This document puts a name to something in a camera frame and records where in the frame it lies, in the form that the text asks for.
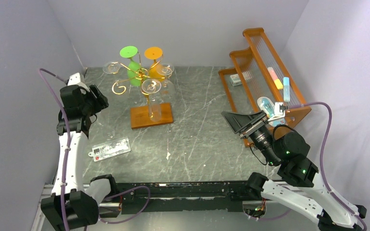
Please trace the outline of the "green plastic wine glass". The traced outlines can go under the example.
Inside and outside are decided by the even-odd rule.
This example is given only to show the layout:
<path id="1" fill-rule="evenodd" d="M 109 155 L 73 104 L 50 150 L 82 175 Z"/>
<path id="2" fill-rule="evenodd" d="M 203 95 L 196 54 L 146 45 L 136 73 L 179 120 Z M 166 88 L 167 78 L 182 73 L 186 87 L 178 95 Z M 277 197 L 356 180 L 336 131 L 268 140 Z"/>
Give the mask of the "green plastic wine glass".
<path id="1" fill-rule="evenodd" d="M 142 80 L 139 77 L 139 71 L 141 71 L 141 62 L 136 62 L 133 58 L 139 55 L 138 48 L 136 46 L 125 46 L 120 52 L 122 58 L 129 59 L 130 62 L 128 65 L 120 64 L 127 70 L 128 79 L 130 84 L 135 87 L 139 87 L 142 84 Z"/>

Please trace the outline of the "orange plastic wine glass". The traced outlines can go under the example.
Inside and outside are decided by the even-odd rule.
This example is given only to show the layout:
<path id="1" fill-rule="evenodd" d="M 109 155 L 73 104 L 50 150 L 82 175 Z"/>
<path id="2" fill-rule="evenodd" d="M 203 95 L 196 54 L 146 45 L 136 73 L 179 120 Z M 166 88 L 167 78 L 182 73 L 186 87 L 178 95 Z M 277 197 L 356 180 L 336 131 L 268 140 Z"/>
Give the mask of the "orange plastic wine glass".
<path id="1" fill-rule="evenodd" d="M 159 74 L 157 70 L 161 68 L 161 60 L 163 59 L 163 50 L 160 47 L 149 47 L 145 50 L 144 52 L 145 58 L 152 60 L 153 63 L 148 69 L 148 74 L 147 76 L 149 78 L 156 79 L 160 82 L 164 80 L 164 76 Z"/>

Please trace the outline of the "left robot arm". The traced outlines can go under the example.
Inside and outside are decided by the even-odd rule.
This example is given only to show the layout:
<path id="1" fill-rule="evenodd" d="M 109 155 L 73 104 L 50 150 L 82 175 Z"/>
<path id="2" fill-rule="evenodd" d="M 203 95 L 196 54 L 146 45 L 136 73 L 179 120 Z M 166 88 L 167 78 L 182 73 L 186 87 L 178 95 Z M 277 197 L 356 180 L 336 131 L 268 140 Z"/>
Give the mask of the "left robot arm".
<path id="1" fill-rule="evenodd" d="M 51 195 L 41 201 L 41 210 L 56 231 L 69 231 L 96 224 L 99 205 L 113 202 L 119 190 L 111 174 L 92 178 L 83 186 L 81 159 L 88 143 L 91 117 L 108 108 L 107 97 L 96 85 L 70 85 L 55 98 L 61 106 L 56 127 L 60 157 Z"/>

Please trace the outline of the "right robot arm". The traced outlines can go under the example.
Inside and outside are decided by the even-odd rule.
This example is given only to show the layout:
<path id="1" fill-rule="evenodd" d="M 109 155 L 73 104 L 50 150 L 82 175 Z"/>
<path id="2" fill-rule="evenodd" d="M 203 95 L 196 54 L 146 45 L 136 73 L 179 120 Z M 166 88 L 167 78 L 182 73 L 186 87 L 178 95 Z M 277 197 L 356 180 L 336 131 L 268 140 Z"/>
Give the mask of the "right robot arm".
<path id="1" fill-rule="evenodd" d="M 277 174 L 306 196 L 286 189 L 263 174 L 253 172 L 245 183 L 246 195 L 253 200 L 278 202 L 312 220 L 321 231 L 365 231 L 366 208 L 345 200 L 323 179 L 320 169 L 307 154 L 309 144 L 294 129 L 275 138 L 275 130 L 267 127 L 265 112 L 221 113 L 233 132 L 242 139 L 250 138 L 265 157 L 265 164 L 278 167 Z"/>

